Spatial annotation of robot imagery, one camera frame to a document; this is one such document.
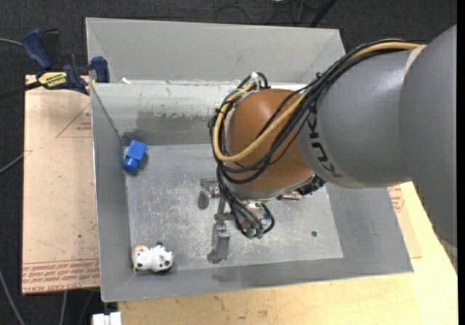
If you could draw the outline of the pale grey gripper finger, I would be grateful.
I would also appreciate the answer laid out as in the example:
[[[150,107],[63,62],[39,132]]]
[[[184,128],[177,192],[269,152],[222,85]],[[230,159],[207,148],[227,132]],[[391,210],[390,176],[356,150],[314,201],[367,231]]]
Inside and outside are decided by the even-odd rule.
[[[201,190],[198,195],[198,208],[206,209],[212,198],[220,197],[219,183],[217,180],[201,179]]]
[[[224,223],[214,224],[212,231],[211,251],[207,254],[207,259],[212,264],[217,264],[226,260],[229,251],[230,233]]]

